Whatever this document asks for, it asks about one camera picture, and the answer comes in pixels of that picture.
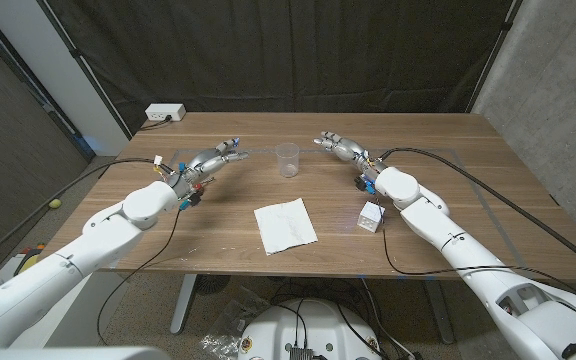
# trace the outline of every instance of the yellow tennis ball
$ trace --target yellow tennis ball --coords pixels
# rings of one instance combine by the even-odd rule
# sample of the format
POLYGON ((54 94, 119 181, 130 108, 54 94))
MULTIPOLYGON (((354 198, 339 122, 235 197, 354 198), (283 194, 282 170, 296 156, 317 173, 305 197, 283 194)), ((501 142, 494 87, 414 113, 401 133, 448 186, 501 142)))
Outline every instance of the yellow tennis ball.
POLYGON ((48 206, 50 206, 51 209, 56 209, 58 207, 61 206, 61 200, 59 199, 54 199, 53 201, 51 201, 48 206))

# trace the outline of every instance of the black curtain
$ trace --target black curtain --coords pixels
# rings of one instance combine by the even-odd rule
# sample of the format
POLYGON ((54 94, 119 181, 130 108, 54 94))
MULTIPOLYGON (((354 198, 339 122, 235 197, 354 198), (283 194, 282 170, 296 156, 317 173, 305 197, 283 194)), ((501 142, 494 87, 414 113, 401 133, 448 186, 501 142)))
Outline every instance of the black curtain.
POLYGON ((463 112, 512 0, 49 0, 131 131, 188 111, 463 112))

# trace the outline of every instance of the wooden table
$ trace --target wooden table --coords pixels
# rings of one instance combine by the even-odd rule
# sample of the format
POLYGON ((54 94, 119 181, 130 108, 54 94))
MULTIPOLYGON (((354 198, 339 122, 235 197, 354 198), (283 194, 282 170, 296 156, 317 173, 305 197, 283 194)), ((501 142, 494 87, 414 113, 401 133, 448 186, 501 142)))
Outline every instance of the wooden table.
MULTIPOLYGON (((181 214, 170 246, 148 270, 183 273, 396 277, 386 261, 381 233, 356 226, 366 201, 358 191, 358 171, 313 143, 322 130, 357 141, 373 155, 391 147, 417 147, 463 166, 494 189, 576 244, 576 225, 492 126, 474 114, 277 114, 188 113, 183 121, 138 133, 119 158, 162 155, 188 161, 205 148, 239 137, 250 159, 228 164, 216 174, 202 203, 181 214), (299 174, 279 175, 274 147, 299 145, 299 174), (319 241, 267 256, 253 210, 302 198, 319 241)), ((508 265, 523 265, 565 280, 576 280, 576 255, 436 160, 394 153, 389 165, 415 176, 441 196, 451 217, 508 265)), ((112 166, 44 250, 54 252, 81 234, 95 212, 157 180, 147 164, 112 166)), ((388 247, 396 266, 408 271, 443 269, 448 263, 386 207, 388 247)), ((175 214, 163 214, 137 247, 116 266, 131 270, 166 242, 175 214)), ((454 278, 456 274, 437 275, 454 278)))

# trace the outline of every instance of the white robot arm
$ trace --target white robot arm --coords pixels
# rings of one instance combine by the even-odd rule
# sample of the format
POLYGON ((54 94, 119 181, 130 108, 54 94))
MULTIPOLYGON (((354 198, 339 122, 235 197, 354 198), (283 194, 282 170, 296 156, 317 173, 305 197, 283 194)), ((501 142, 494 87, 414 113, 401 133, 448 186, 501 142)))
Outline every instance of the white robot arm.
MULTIPOLYGON (((504 266, 452 221, 446 204, 413 176, 370 158, 357 143, 337 134, 322 132, 315 143, 354 162, 363 179, 391 198, 406 224, 437 248, 453 268, 504 266)), ((465 269, 457 273, 521 358, 576 360, 576 295, 510 269, 465 269)))
POLYGON ((199 153, 188 166, 180 164, 167 182, 156 181, 98 212, 80 237, 0 286, 0 348, 8 347, 90 273, 128 254, 160 213, 180 201, 182 209, 196 205, 202 181, 226 163, 248 157, 232 151, 238 141, 199 153))

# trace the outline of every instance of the power strip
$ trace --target power strip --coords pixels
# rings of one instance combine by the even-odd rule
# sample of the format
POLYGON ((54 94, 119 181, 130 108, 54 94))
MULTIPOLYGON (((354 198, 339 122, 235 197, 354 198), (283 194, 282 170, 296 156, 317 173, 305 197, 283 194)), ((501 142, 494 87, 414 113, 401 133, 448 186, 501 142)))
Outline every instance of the power strip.
POLYGON ((164 121, 171 116, 172 121, 181 121, 186 115, 184 104, 150 104, 146 109, 150 121, 164 121))

